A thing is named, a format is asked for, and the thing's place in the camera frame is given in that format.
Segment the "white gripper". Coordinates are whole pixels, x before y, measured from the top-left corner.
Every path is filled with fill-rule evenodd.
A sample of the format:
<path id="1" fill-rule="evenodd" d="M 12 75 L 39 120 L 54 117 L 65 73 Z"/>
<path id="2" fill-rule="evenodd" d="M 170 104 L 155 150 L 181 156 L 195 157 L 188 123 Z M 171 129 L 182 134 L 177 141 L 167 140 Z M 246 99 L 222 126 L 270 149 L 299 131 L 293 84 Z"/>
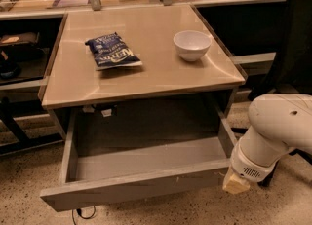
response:
<path id="1" fill-rule="evenodd" d="M 272 172 L 279 159 L 279 143 L 240 139 L 232 151 L 231 167 L 225 174 L 222 189 L 230 194 L 248 191 L 249 181 L 262 181 Z"/>

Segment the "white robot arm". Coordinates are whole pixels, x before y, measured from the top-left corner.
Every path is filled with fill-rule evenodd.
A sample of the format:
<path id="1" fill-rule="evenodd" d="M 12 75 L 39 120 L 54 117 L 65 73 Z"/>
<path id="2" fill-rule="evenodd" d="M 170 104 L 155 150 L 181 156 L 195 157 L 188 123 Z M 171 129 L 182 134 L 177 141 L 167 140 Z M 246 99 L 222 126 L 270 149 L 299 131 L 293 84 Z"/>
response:
<path id="1" fill-rule="evenodd" d="M 248 109 L 250 126 L 235 144 L 223 190 L 238 194 L 263 181 L 285 155 L 312 154 L 312 96 L 264 94 Z"/>

